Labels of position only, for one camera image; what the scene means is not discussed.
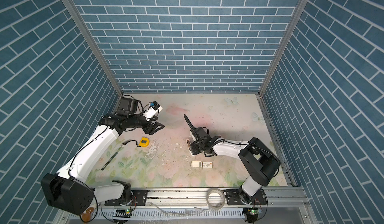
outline white arm segment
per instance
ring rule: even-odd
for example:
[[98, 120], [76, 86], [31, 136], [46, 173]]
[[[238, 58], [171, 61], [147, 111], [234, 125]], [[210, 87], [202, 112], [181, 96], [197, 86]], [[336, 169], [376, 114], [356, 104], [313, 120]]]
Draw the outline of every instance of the white arm segment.
[[[62, 168], [60, 168], [57, 172], [58, 175], [60, 177], [69, 179], [70, 177], [68, 175], [68, 169], [70, 168], [71, 176], [85, 183], [96, 162], [107, 150], [108, 146], [118, 138], [118, 136], [118, 132], [115, 129], [109, 128], [108, 126], [101, 125], [96, 127], [92, 136], [87, 142], [85, 142], [83, 146], [87, 145], [93, 140], [92, 143], [90, 143], [87, 147], [79, 152], [71, 167], [70, 164], [73, 158], [71, 158]], [[122, 184], [113, 183], [111, 185], [96, 187], [94, 194], [98, 202], [102, 202], [120, 198], [123, 190], [124, 186]]]
[[[241, 143], [241, 144], [248, 145], [248, 141], [241, 141], [241, 142], [230, 141], [230, 140], [228, 140], [228, 141], [232, 142], [232, 143]], [[213, 150], [218, 156], [230, 156], [230, 157], [233, 157], [236, 159], [240, 159], [240, 157], [238, 155], [239, 155], [240, 151], [242, 149], [244, 149], [245, 147], [246, 146], [234, 145], [234, 144], [228, 143], [227, 141], [224, 141], [224, 143], [218, 143], [218, 144], [214, 145]], [[257, 192], [257, 190], [260, 189], [261, 187], [262, 187], [262, 185], [257, 183], [250, 176], [248, 176], [245, 179], [245, 181], [242, 185], [243, 191], [245, 193], [247, 193], [249, 196], [253, 196]]]

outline clear tape roll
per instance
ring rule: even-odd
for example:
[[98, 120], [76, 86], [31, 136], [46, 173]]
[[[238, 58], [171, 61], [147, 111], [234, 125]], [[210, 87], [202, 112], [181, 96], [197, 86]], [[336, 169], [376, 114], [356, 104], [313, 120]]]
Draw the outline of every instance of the clear tape roll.
[[[212, 193], [217, 193], [221, 197], [221, 201], [216, 205], [213, 205], [213, 204], [209, 203], [209, 201], [208, 201], [209, 195]], [[218, 211], [224, 207], [225, 195], [224, 195], [224, 192], [222, 190], [220, 190], [219, 188], [209, 189], [207, 192], [207, 197], [205, 199], [207, 201], [207, 205], [208, 205], [209, 209], [211, 209], [213, 211]]]

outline brick wall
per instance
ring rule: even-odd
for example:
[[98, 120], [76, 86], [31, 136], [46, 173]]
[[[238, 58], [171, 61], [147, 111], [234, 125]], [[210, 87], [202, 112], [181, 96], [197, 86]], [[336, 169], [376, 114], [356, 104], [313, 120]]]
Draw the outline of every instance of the brick wall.
[[126, 92], [257, 92], [298, 0], [74, 0]]
[[265, 93], [322, 223], [384, 223], [384, 0], [309, 0]]
[[40, 180], [117, 96], [61, 0], [0, 0], [0, 223], [50, 223]]

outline floral tabletop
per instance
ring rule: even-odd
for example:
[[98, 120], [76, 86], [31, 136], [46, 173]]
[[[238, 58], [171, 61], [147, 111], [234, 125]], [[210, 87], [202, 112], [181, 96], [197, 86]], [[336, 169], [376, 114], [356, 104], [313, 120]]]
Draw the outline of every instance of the floral tabletop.
[[[134, 94], [143, 105], [156, 100], [163, 110], [159, 122], [166, 127], [154, 135], [136, 129], [124, 132], [108, 147], [88, 176], [87, 184], [101, 186], [112, 180], [131, 183], [134, 188], [159, 187], [238, 187], [248, 172], [241, 160], [228, 156], [192, 156], [186, 140], [192, 140], [183, 115], [196, 127], [207, 127], [211, 136], [247, 141], [259, 138], [275, 152], [254, 94]], [[127, 140], [149, 138], [147, 147], [136, 147]], [[118, 151], [103, 171], [101, 168]], [[212, 162], [213, 168], [194, 168], [191, 161]], [[286, 186], [280, 169], [269, 186]]]

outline yellow tape measure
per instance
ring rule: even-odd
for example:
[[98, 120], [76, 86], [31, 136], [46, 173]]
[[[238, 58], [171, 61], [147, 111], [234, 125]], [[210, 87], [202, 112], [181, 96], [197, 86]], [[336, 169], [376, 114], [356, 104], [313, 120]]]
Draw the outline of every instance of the yellow tape measure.
[[149, 139], [146, 137], [143, 137], [139, 143], [139, 146], [147, 147], [149, 145]]

